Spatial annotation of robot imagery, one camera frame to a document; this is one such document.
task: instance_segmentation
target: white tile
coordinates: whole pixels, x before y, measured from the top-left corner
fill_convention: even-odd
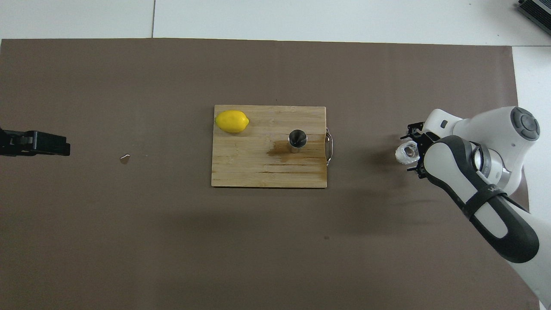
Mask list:
[[[157,38],[551,45],[516,1],[156,0]]]
[[[153,0],[0,0],[0,39],[147,38]]]
[[[513,59],[518,105],[533,113],[541,127],[524,165],[530,211],[551,221],[551,47],[513,47]]]

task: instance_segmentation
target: brown table surface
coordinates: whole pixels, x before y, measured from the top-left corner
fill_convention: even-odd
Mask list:
[[[211,187],[215,104],[326,106],[328,188]],[[0,308],[536,309],[394,159],[435,108],[516,104],[503,46],[2,40],[0,126],[72,153],[0,158]]]

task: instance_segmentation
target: metal cup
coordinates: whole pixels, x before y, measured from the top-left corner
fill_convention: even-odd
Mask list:
[[[306,145],[308,137],[306,133],[300,129],[295,129],[289,134],[289,145],[291,148],[291,153],[297,153],[300,149]]]

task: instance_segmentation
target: water droplet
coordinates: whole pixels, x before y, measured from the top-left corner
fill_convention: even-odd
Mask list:
[[[130,154],[125,154],[120,158],[121,164],[126,165],[130,160]]]

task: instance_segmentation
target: black vent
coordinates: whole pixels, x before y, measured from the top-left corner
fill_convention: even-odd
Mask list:
[[[541,3],[551,8],[551,0],[541,0]],[[528,19],[536,23],[548,34],[551,34],[551,15],[533,0],[520,0],[519,11]]]

